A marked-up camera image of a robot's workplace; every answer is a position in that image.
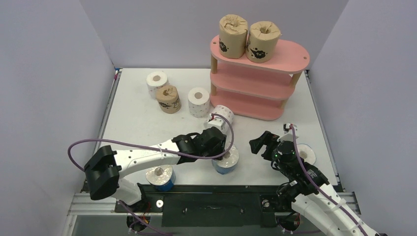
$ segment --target shelf tier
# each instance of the shelf tier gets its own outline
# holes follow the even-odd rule
[[[216,95],[210,95],[210,101],[214,107],[217,105],[226,106],[236,115],[263,120],[275,120],[284,113],[284,109],[280,108],[282,101],[227,92],[221,89],[217,89]]]
[[[292,41],[282,39],[278,40],[271,60],[263,63],[254,63],[245,54],[238,59],[225,58],[220,54],[219,36],[214,37],[211,41],[210,50],[214,58],[226,63],[284,74],[302,72],[310,63],[310,55],[305,48]]]
[[[291,76],[270,71],[219,63],[217,73],[210,79],[219,89],[272,100],[285,100],[294,90],[290,86]]]

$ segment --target tabletop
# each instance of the tabletop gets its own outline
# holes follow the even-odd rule
[[[147,89],[146,77],[154,71],[164,71],[169,83],[178,89],[181,109],[174,114],[164,113]],[[206,118],[192,116],[188,109],[188,92],[194,87],[210,91],[210,69],[151,69],[124,68],[111,106],[103,133],[104,139],[151,146],[179,134],[201,133]],[[314,164],[337,185],[333,165],[324,139],[322,128],[311,97],[307,79],[302,73],[293,95],[289,98],[284,114],[277,120],[264,121],[236,115],[232,127],[235,145],[239,151],[238,166],[229,174],[216,172],[210,160],[175,165],[175,184],[196,185],[280,185],[288,180],[271,168],[270,162],[261,157],[265,147],[255,155],[250,151],[249,140],[258,138],[264,131],[283,135],[283,124],[298,127],[299,144],[308,144],[316,153]],[[129,149],[111,144],[113,150]],[[148,184],[146,170],[126,176],[132,182]]]

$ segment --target brown paper wrapped roll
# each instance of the brown paper wrapped roll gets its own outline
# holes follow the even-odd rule
[[[181,108],[178,91],[175,86],[166,85],[156,92],[156,100],[161,110],[168,114],[173,114]]]
[[[220,20],[219,50],[226,58],[240,58],[245,52],[247,21],[238,15]]]
[[[256,63],[272,58],[281,31],[270,21],[256,22],[250,26],[246,44],[246,57]]]

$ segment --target gray wall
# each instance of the gray wall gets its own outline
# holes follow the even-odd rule
[[[275,22],[314,61],[348,0],[80,0],[120,67],[209,67],[218,21]]]
[[[83,178],[66,149],[97,137],[114,70],[77,0],[2,0],[0,22],[0,234],[61,235]]]
[[[415,0],[350,0],[310,71],[343,184],[363,219],[417,233]]]

